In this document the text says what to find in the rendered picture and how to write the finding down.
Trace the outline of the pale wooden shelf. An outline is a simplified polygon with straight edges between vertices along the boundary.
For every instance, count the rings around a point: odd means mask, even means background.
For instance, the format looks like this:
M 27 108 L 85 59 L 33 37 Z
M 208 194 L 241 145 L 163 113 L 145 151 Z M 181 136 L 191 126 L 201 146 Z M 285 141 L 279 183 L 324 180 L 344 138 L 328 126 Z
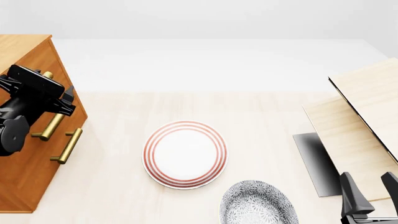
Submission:
M 350 173 L 369 201 L 390 196 L 398 177 L 398 59 L 329 76 L 338 96 L 303 106 L 338 173 Z

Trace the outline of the small flat rounded plate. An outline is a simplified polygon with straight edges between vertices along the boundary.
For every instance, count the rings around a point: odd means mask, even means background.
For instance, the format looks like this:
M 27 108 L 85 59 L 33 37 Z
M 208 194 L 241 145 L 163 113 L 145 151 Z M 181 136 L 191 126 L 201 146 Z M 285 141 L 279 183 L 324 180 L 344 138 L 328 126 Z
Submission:
M 21 151 L 30 126 L 26 118 L 3 119 L 0 124 L 0 156 L 10 156 Z

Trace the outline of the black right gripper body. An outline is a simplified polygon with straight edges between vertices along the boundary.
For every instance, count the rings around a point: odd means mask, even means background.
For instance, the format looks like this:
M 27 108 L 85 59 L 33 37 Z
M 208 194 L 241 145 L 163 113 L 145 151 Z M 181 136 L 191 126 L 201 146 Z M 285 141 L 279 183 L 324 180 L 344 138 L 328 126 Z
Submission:
M 363 214 L 347 215 L 341 218 L 342 224 L 398 224 L 398 217 L 386 218 L 386 217 L 368 217 Z

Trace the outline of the white plate with red rings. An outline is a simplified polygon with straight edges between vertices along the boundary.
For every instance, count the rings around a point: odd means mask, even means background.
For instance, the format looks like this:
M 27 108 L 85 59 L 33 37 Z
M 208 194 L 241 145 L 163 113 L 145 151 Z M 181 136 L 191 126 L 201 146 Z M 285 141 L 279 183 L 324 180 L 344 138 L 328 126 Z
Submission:
M 199 121 L 172 121 L 157 128 L 142 150 L 142 165 L 158 184 L 177 190 L 213 182 L 228 163 L 222 135 Z

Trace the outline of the grey patterned bowl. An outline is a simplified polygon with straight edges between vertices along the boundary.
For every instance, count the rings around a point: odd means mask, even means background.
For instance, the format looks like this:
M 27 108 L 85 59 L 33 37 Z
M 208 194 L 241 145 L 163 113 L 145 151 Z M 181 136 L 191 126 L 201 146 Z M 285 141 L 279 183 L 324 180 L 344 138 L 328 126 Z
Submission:
M 299 224 L 290 200 L 276 187 L 260 180 L 232 185 L 222 196 L 220 224 Z

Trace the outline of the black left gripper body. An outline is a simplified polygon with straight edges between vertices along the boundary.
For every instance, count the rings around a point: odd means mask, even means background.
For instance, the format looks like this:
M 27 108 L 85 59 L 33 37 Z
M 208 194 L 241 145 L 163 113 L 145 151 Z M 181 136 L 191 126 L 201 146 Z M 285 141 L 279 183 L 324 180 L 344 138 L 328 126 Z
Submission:
M 76 108 L 63 102 L 67 90 L 63 85 L 20 65 L 11 65 L 6 74 L 0 75 L 0 88 L 10 96 L 26 96 L 31 102 L 39 102 L 46 112 L 71 116 Z

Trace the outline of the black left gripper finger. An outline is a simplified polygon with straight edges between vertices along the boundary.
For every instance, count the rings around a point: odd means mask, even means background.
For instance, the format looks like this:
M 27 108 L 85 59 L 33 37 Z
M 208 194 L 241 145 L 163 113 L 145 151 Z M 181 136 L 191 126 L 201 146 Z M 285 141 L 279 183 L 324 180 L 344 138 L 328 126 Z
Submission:
M 71 85 L 63 94 L 63 102 L 65 104 L 71 105 L 74 100 L 74 94 L 73 94 L 74 86 Z

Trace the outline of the wooden cabinet with drawers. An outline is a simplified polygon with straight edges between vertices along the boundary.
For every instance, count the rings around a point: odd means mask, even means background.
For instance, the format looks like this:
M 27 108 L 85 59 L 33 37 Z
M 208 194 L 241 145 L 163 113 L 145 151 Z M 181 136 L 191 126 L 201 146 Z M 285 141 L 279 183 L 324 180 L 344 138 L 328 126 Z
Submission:
M 0 35 L 0 213 L 33 212 L 86 111 L 51 35 Z

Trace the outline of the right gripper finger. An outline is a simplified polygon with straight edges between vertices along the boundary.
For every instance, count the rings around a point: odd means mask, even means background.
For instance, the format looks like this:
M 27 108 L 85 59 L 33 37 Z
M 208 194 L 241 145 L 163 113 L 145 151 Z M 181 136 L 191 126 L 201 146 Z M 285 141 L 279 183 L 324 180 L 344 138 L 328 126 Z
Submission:
M 381 179 L 393 204 L 398 205 L 398 178 L 392 172 L 386 172 Z
M 348 172 L 340 175 L 340 186 L 343 200 L 341 209 L 342 218 L 352 215 L 367 215 L 375 211 L 375 208 L 364 197 Z

